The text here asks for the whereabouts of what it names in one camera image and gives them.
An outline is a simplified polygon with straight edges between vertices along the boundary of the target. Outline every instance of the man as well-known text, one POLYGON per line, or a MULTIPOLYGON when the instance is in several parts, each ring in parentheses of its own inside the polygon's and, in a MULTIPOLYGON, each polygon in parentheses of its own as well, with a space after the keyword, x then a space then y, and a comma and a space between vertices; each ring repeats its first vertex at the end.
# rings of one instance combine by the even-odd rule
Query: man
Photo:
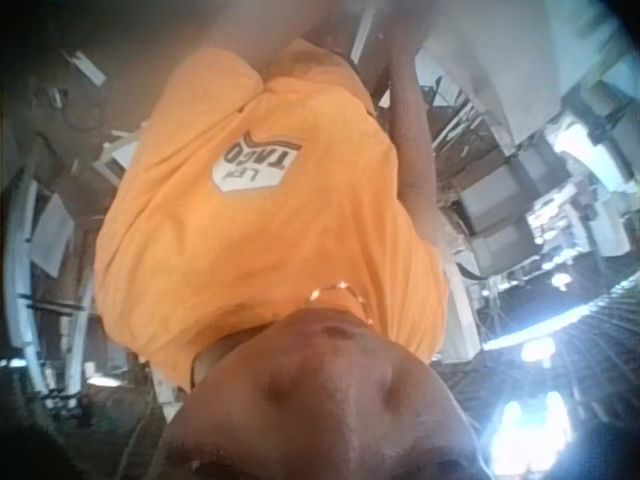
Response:
POLYGON ((328 10, 232 2, 101 232, 107 332, 191 392, 159 478, 486 478, 427 366, 448 285, 419 29, 394 34, 392 143, 345 61, 291 43, 328 10))

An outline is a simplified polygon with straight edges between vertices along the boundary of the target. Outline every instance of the orange t-shirt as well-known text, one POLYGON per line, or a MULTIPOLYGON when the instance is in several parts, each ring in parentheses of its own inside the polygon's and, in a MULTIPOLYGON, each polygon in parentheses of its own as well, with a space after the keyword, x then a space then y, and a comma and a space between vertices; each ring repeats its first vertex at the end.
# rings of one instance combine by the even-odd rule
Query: orange t-shirt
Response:
MULTIPOLYGON (((261 77, 208 48, 171 77, 100 233, 107 333, 190 387, 216 340, 347 282, 380 334, 425 361, 448 285, 397 200, 397 157, 339 57, 295 42, 261 77)), ((346 291, 324 305, 364 319, 346 291)))

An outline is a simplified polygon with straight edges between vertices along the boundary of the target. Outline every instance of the t-shirt logo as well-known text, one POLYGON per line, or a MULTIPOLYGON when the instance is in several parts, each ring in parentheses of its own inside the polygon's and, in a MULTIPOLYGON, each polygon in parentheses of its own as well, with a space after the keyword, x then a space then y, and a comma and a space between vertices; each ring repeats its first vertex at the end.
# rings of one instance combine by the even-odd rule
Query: t-shirt logo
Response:
POLYGON ((274 187, 285 174, 301 150, 290 142, 254 142, 249 133, 213 166, 213 181, 223 192, 274 187))

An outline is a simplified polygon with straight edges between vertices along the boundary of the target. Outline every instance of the necklace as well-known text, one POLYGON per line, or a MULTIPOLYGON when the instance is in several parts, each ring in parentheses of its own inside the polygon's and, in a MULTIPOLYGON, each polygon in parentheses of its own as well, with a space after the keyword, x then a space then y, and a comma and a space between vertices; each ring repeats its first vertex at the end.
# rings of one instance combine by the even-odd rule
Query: necklace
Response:
POLYGON ((320 295, 322 295, 324 292, 328 292, 330 290, 346 290, 351 295, 353 295, 353 297, 356 300, 358 300, 358 302, 362 306, 362 311, 364 312, 364 316, 366 318, 367 325, 369 326, 369 328, 373 328, 373 320, 371 320, 371 317, 369 315, 369 309, 367 307, 367 301, 363 297, 358 295, 356 293, 356 291, 347 282, 338 282, 338 283, 336 283, 334 285, 330 285, 330 286, 325 287, 325 288, 317 288, 316 290, 311 292, 311 295, 309 296, 308 303, 311 304, 311 303, 315 302, 316 300, 318 300, 318 298, 320 298, 320 295))

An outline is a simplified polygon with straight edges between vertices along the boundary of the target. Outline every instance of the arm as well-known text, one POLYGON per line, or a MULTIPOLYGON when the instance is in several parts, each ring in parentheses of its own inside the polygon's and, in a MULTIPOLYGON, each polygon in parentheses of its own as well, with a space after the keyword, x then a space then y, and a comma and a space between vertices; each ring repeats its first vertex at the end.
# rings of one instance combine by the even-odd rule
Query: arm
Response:
POLYGON ((418 235, 438 246, 436 168, 410 28, 398 28, 391 53, 391 138, 398 152, 398 199, 418 235))
POLYGON ((266 67, 295 38, 330 12, 335 0, 234 0, 208 35, 253 69, 266 67))

